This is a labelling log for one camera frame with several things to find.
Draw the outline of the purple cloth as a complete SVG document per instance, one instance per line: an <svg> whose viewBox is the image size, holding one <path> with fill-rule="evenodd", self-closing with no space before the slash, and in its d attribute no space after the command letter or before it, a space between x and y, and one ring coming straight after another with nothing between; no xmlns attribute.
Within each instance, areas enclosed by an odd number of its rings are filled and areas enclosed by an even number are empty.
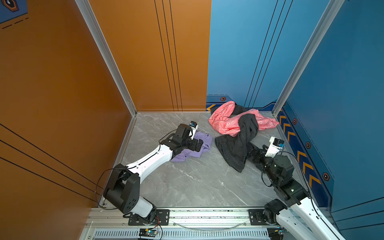
<svg viewBox="0 0 384 240"><path fill-rule="evenodd" d="M211 150L213 139L212 135L197 131L194 135L193 144L172 158L171 162L185 162L190 157L200 158L203 153Z"/></svg>

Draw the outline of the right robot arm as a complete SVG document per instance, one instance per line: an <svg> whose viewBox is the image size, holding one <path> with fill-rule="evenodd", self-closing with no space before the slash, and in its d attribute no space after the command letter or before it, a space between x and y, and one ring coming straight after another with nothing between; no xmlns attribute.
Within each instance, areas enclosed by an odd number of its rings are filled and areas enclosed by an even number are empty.
<svg viewBox="0 0 384 240"><path fill-rule="evenodd" d="M281 155L281 147L271 144L258 148L250 144L247 158L270 180L278 198L265 204L264 221L279 225L297 240L342 240L342 234L314 203L309 187L293 177L295 170L289 157Z"/></svg>

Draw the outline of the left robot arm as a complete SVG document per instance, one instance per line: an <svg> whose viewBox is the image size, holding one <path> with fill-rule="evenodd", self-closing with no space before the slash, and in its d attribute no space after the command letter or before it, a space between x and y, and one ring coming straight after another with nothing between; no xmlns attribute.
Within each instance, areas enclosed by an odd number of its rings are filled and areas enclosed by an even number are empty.
<svg viewBox="0 0 384 240"><path fill-rule="evenodd" d="M103 197L124 215L141 217L152 223L157 207L140 196L141 183L162 164L169 162L183 150L198 152L204 141L195 139L198 124L180 124L159 140L159 145L149 154L129 165L118 164L111 172Z"/></svg>

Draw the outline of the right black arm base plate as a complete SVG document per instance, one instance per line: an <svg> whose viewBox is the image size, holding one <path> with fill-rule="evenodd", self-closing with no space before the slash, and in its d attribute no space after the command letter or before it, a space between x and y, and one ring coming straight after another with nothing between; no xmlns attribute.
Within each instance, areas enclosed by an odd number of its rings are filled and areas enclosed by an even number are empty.
<svg viewBox="0 0 384 240"><path fill-rule="evenodd" d="M249 220L252 226L266 226L268 223L265 219L264 209L249 209Z"/></svg>

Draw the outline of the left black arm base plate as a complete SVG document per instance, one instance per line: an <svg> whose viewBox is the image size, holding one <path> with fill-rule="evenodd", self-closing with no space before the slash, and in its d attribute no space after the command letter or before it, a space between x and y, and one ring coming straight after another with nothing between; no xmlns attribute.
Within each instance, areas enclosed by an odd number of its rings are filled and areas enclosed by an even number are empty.
<svg viewBox="0 0 384 240"><path fill-rule="evenodd" d="M167 226L170 220L169 209L156 209L151 211L147 217L141 217L137 214L131 214L129 217L129 226L154 226L160 224L160 226Z"/></svg>

